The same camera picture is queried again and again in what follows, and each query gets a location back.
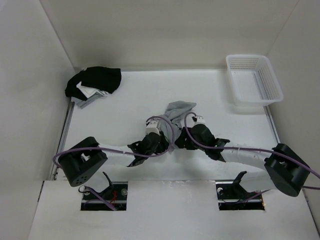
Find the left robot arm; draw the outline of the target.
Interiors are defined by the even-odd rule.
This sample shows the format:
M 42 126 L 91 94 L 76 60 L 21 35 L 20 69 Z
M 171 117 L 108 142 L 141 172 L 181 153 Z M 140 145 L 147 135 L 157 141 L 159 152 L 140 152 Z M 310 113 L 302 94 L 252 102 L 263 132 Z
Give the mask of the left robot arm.
M 175 137 L 174 133 L 170 140 L 166 140 L 162 131 L 159 134 L 150 132 L 143 140 L 112 146 L 100 144 L 90 136 L 62 154 L 58 164 L 72 187 L 84 185 L 88 192 L 93 190 L 98 198 L 105 200 L 112 195 L 114 187 L 107 173 L 100 170 L 102 166 L 137 167 L 151 156 L 166 153 Z

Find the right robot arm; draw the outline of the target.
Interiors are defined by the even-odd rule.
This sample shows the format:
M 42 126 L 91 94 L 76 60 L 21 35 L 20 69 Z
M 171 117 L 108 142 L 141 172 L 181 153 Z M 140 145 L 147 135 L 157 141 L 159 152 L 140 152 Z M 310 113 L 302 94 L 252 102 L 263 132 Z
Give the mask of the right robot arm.
M 183 127 L 175 145 L 180 149 L 201 150 L 215 161 L 258 168 L 258 172 L 249 173 L 244 170 L 238 174 L 231 189 L 238 198 L 260 190 L 279 190 L 287 196 L 297 197 L 310 174 L 304 167 L 277 155 L 280 153 L 307 165 L 286 144 L 277 144 L 271 153 L 243 150 L 244 145 L 214 137 L 204 124 Z

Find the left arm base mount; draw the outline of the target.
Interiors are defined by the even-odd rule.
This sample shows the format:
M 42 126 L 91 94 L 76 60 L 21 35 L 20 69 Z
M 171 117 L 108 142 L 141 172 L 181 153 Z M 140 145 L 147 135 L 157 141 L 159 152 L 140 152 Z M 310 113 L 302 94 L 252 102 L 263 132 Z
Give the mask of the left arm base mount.
M 112 204 L 115 211 L 127 210 L 127 198 L 128 198 L 128 182 L 115 182 L 113 183 L 113 190 L 108 196 L 104 198 L 105 201 Z M 112 210 L 99 200 L 95 195 L 89 192 L 84 186 L 78 188 L 78 192 L 81 194 L 81 211 L 104 211 L 112 212 Z

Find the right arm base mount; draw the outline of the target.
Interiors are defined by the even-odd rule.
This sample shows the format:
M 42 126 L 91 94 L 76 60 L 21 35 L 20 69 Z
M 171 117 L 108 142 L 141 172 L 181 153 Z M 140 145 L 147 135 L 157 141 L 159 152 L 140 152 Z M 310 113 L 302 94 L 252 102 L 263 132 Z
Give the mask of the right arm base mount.
M 264 211 L 264 201 L 260 191 L 247 192 L 239 184 L 232 181 L 215 183 L 218 208 L 221 211 Z

